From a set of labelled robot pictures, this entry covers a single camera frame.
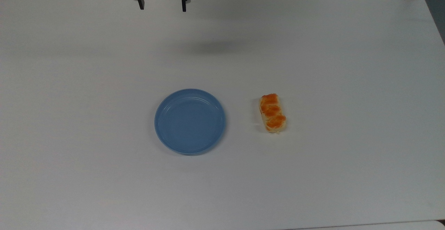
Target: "plate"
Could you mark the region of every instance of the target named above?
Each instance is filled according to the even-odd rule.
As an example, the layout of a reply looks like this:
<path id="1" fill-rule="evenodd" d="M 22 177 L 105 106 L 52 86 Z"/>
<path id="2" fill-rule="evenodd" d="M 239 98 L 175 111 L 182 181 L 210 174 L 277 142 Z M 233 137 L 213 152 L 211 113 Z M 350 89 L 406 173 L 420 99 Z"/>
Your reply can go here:
<path id="1" fill-rule="evenodd" d="M 219 101 L 199 89 L 183 89 L 159 105 L 154 118 L 156 134 L 169 149 L 197 155 L 218 143 L 226 127 Z"/>

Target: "white table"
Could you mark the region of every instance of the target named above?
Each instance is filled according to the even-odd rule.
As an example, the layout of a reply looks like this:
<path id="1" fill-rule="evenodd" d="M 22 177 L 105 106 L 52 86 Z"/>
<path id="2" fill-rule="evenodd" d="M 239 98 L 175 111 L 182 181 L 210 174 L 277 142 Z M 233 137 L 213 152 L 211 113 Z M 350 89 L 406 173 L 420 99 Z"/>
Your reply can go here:
<path id="1" fill-rule="evenodd" d="M 445 218 L 445 47 L 424 0 L 0 3 L 0 228 Z M 154 132 L 184 88 L 227 114 L 201 156 Z M 272 92 L 279 135 L 257 108 Z"/>

